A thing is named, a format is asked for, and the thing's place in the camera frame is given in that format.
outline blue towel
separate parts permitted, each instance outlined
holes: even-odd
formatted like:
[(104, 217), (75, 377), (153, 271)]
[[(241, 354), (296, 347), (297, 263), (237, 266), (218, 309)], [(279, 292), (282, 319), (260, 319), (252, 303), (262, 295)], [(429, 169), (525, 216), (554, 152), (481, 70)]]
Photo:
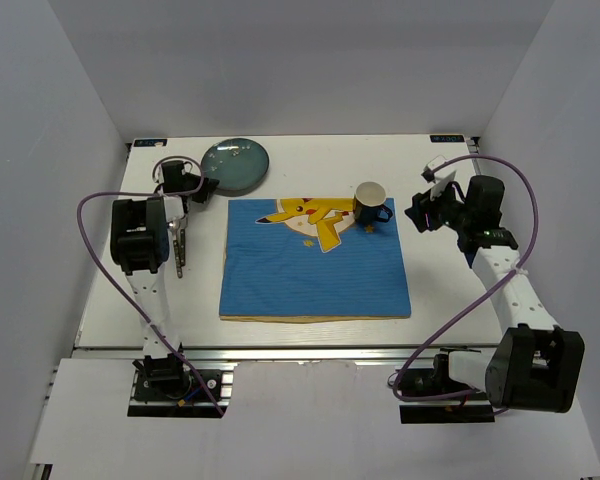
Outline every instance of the blue towel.
[[(408, 317), (395, 218), (365, 228), (346, 207), (338, 209), (345, 199), (294, 200), (299, 206), (286, 210), (285, 200), (229, 201), (220, 315)], [(323, 204), (334, 209), (319, 236), (310, 220), (322, 215)], [(395, 208), (393, 199), (386, 205)]]

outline mug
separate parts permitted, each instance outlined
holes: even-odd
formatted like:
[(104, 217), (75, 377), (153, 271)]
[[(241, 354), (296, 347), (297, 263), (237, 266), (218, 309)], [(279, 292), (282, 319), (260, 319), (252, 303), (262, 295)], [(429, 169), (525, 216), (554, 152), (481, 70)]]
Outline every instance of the mug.
[(384, 204), (386, 200), (387, 194), (381, 185), (375, 182), (361, 183), (353, 197), (353, 216), (356, 222), (370, 225), (373, 222), (386, 223), (391, 220), (393, 212)]

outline wall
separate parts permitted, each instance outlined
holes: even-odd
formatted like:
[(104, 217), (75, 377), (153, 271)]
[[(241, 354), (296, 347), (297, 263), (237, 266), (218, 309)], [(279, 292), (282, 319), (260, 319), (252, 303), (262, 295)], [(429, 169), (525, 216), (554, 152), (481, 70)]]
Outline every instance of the wall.
[(482, 133), (553, 0), (50, 0), (125, 140)]
[(119, 185), (124, 158), (46, 0), (0, 0), (0, 480), (22, 477), (92, 278), (76, 205)]
[[(483, 147), (521, 167), (538, 193), (530, 275), (556, 319), (585, 339), (578, 397), (600, 457), (600, 1), (556, 0)], [(529, 202), (507, 179), (505, 221), (526, 240)]]

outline dark green plate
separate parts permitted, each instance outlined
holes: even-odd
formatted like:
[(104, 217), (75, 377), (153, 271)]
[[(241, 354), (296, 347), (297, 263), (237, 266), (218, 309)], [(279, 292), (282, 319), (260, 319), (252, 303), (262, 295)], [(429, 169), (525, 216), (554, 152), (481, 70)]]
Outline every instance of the dark green plate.
[(230, 138), (215, 144), (202, 157), (204, 174), (218, 180), (219, 193), (233, 195), (255, 188), (269, 170), (269, 154), (248, 138)]

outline purple cable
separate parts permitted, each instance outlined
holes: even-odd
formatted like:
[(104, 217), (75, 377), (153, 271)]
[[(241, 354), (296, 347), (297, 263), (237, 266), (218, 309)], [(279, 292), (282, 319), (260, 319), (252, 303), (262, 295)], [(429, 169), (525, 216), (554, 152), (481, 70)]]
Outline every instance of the purple cable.
[[(181, 155), (173, 155), (170, 157), (163, 158), (156, 164), (156, 166), (162, 164), (166, 160), (171, 160), (171, 159), (175, 159), (175, 158), (181, 158), (184, 160), (188, 160), (188, 161), (192, 162), (193, 164), (195, 164), (200, 169), (200, 183), (193, 190), (189, 190), (187, 192), (171, 193), (171, 194), (169, 194), (169, 196), (193, 195), (194, 193), (199, 192), (200, 189), (202, 188), (202, 184), (204, 182), (204, 172), (202, 171), (202, 168), (197, 161), (195, 161), (189, 157), (183, 157)], [(87, 232), (84, 228), (84, 222), (82, 221), (82, 209), (83, 209), (84, 205), (89, 200), (92, 200), (94, 198), (118, 197), (118, 196), (147, 198), (147, 197), (159, 197), (160, 195), (154, 194), (154, 193), (135, 193), (135, 192), (96, 192), (96, 193), (92, 193), (91, 195), (87, 195), (82, 200), (80, 200), (80, 203), (78, 203), (78, 210), (76, 213), (77, 220), (78, 220), (78, 229), (80, 230), (80, 236), (82, 237), (82, 241), (84, 242), (84, 245), (87, 248), (89, 255), (91, 256), (91, 259), (96, 264), (98, 269), (102, 272), (102, 274), (105, 276), (105, 278), (107, 280), (109, 280), (109, 283), (111, 283), (111, 285), (113, 285), (113, 287), (120, 293), (120, 295), (122, 295), (125, 298), (125, 300), (127, 302), (129, 302), (131, 304), (131, 306), (138, 311), (140, 316), (143, 318), (143, 320), (145, 322), (147, 322), (147, 324), (149, 324), (151, 329), (155, 332), (155, 334), (160, 339), (160, 341), (164, 344), (164, 346), (167, 348), (167, 350), (169, 350), (178, 360), (180, 360), (182, 363), (184, 363), (187, 367), (189, 367), (191, 369), (191, 373), (193, 373), (193, 376), (196, 377), (196, 380), (198, 380), (198, 383), (200, 384), (200, 387), (202, 387), (202, 389), (204, 390), (204, 393), (207, 395), (207, 397), (209, 397), (209, 400), (211, 401), (213, 406), (216, 408), (216, 410), (218, 411), (220, 416), (223, 416), (224, 411), (218, 404), (217, 400), (213, 397), (213, 394), (207, 387), (207, 384), (204, 381), (204, 379), (202, 378), (202, 375), (200, 375), (200, 372), (198, 372), (198, 370), (196, 370), (196, 368), (191, 364), (191, 362), (189, 360), (187, 360), (184, 357), (184, 355), (182, 355), (180, 352), (178, 352), (178, 350), (169, 343), (167, 338), (164, 335), (162, 335), (162, 333), (160, 332), (158, 327), (153, 324), (149, 315), (147, 315), (147, 313), (142, 309), (142, 307), (127, 292), (125, 292), (124, 288), (116, 281), (116, 279), (113, 278), (113, 276), (111, 276), (111, 274), (107, 271), (106, 267), (102, 264), (102, 262), (98, 258), (98, 254), (95, 252), (95, 250), (93, 249), (93, 246), (91, 245), (91, 242), (89, 241), (89, 237), (87, 236)]]
[[(506, 160), (503, 160), (502, 158), (492, 157), (490, 155), (481, 155), (478, 153), (462, 155), (461, 157), (457, 157), (457, 158), (454, 158), (453, 160), (449, 160), (448, 162), (445, 162), (442, 165), (434, 168), (431, 171), (431, 173), (436, 173), (440, 169), (448, 167), (449, 165), (460, 162), (462, 160), (468, 160), (468, 159), (473, 159), (473, 158), (482, 158), (482, 159), (490, 160), (492, 162), (500, 163), (501, 165), (505, 165), (506, 167), (509, 167), (511, 170), (513, 170), (518, 175), (518, 177), (520, 177), (520, 179), (522, 180), (522, 183), (524, 183), (524, 186), (527, 188), (527, 192), (529, 192), (529, 198), (531, 199), (531, 207), (533, 209), (533, 231), (531, 232), (531, 239), (529, 240), (529, 247), (524, 252), (524, 254), (520, 257), (520, 261), (515, 266), (516, 269), (520, 268), (520, 267), (522, 267), (522, 265), (524, 265), (524, 263), (527, 261), (527, 259), (531, 255), (531, 252), (533, 251), (533, 247), (535, 246), (536, 240), (538, 238), (538, 224), (539, 224), (538, 201), (536, 199), (535, 193), (533, 192), (533, 188), (531, 188), (531, 184), (529, 183), (529, 180), (524, 175), (524, 173), (522, 173), (522, 171), (518, 167), (516, 167), (515, 165), (513, 165), (512, 163), (510, 163)], [(460, 392), (445, 393), (442, 395), (426, 395), (426, 396), (421, 396), (421, 397), (409, 397), (409, 396), (400, 394), (398, 390), (400, 387), (400, 382), (402, 381), (402, 377), (404, 376), (405, 372), (424, 350), (429, 348), (431, 346), (431, 344), (433, 342), (435, 342), (438, 338), (440, 338), (440, 336), (443, 335), (447, 330), (449, 330), (451, 327), (453, 327), (456, 323), (458, 323), (460, 320), (462, 320), (464, 317), (466, 317), (469, 313), (471, 313), (479, 305), (481, 305), (489, 297), (491, 297), (495, 292), (497, 292), (500, 288), (502, 288), (509, 280), (511, 280), (516, 275), (516, 273), (517, 272), (515, 269), (511, 270), (502, 279), (500, 279), (498, 282), (496, 282), (490, 289), (488, 289), (483, 295), (481, 295), (473, 303), (471, 303), (468, 307), (466, 307), (464, 310), (462, 310), (460, 313), (458, 313), (455, 317), (453, 317), (451, 320), (449, 320), (447, 323), (445, 323), (442, 327), (440, 327), (440, 329), (437, 332), (435, 332), (427, 340), (425, 340), (425, 342), (422, 345), (420, 345), (418, 348), (416, 348), (416, 350), (413, 352), (413, 354), (411, 354), (409, 359), (405, 362), (405, 364), (402, 366), (402, 368), (398, 371), (398, 374), (396, 375), (396, 378), (393, 382), (393, 388), (392, 388), (393, 395), (398, 400), (401, 400), (403, 402), (423, 402), (423, 401), (430, 401), (430, 400), (447, 400), (450, 398), (463, 397), (465, 395), (470, 395), (475, 392), (475, 390), (462, 390)]]

